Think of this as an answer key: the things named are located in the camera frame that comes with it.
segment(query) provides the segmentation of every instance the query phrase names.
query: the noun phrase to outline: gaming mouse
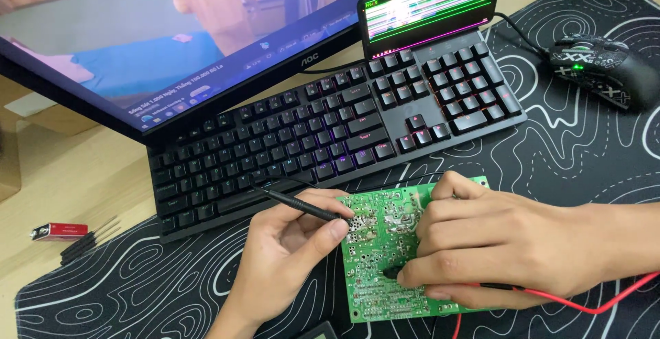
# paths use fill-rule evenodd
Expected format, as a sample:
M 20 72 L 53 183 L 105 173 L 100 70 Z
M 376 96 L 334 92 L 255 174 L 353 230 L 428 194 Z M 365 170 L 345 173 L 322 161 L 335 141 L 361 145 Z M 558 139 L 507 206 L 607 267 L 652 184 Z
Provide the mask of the gaming mouse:
M 615 105 L 644 111 L 660 100 L 660 72 L 622 42 L 572 34 L 550 48 L 555 75 Z

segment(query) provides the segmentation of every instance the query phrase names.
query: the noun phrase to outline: mechanical keyboard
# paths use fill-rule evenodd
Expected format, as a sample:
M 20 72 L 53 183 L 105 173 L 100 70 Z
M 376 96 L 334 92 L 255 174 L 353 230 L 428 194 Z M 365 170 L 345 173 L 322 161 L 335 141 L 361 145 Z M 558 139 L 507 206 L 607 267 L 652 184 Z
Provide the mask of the mechanical keyboard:
M 477 31 L 348 67 L 149 149 L 161 241 L 274 206 L 252 183 L 307 187 L 269 176 L 334 188 L 526 119 Z

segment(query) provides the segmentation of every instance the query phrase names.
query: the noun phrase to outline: circuit board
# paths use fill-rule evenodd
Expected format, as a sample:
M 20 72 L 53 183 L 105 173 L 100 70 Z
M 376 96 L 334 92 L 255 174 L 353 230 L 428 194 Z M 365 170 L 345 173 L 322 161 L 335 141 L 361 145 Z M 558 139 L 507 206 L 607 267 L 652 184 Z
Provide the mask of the circuit board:
M 488 187 L 485 176 L 471 178 Z M 451 301 L 424 296 L 424 287 L 406 289 L 383 270 L 414 259 L 415 228 L 435 183 L 341 197 L 355 211 L 341 243 L 351 322 L 372 322 L 474 312 Z

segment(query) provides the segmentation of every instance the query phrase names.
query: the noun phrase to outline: red box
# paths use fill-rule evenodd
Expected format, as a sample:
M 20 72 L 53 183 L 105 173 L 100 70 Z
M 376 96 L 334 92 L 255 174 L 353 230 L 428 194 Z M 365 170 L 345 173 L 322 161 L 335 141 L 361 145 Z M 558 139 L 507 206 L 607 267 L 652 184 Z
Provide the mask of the red box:
M 87 234 L 87 224 L 47 223 L 32 230 L 33 241 L 76 241 Z

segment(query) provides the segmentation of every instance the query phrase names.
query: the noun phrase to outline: mouse pad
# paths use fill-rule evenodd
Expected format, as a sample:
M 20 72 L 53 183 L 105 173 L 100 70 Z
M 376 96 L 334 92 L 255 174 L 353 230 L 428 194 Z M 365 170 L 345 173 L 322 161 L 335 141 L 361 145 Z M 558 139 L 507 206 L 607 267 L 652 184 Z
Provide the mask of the mouse pad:
M 629 44 L 660 69 L 660 7 L 650 0 L 538 0 L 512 17 L 543 46 L 564 33 L 588 32 Z M 557 79 L 506 23 L 484 37 L 529 121 L 364 178 L 351 189 L 451 169 L 486 175 L 493 189 L 559 206 L 660 200 L 660 108 L 622 114 Z M 25 286 L 16 297 L 19 337 L 203 338 L 230 291 L 248 225 L 246 219 L 163 245 L 157 219 L 148 219 Z M 597 307 L 630 284 L 607 282 L 572 300 Z M 256 338 L 293 337 L 326 319 L 338 336 L 351 339 L 449 338 L 455 327 L 454 316 L 353 325 L 345 289 L 335 251 Z M 556 303 L 471 313 L 464 315 L 459 337 L 660 338 L 659 301 L 655 281 L 598 316 Z

